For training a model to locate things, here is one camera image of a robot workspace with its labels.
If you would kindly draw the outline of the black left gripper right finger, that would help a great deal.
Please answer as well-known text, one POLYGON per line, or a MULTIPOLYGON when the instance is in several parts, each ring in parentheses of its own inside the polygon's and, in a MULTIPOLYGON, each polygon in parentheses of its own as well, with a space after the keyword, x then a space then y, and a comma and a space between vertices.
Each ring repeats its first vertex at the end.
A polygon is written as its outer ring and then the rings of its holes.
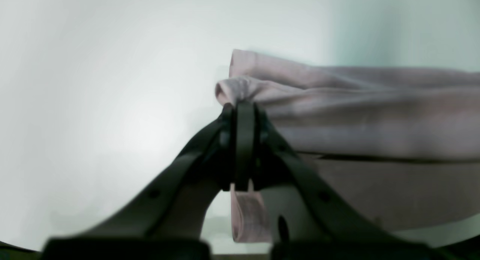
POLYGON ((381 230, 348 205, 246 103, 246 190, 259 191, 271 219, 273 260, 441 260, 422 243, 381 230))

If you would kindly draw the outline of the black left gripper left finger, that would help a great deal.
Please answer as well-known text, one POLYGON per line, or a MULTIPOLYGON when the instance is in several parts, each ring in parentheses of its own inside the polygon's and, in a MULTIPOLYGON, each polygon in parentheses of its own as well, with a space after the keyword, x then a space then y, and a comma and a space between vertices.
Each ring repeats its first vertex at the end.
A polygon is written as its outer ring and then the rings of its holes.
POLYGON ((175 160, 117 213, 70 238, 50 239, 43 260, 209 260, 200 240, 219 191, 246 190, 246 103, 225 104, 175 160))

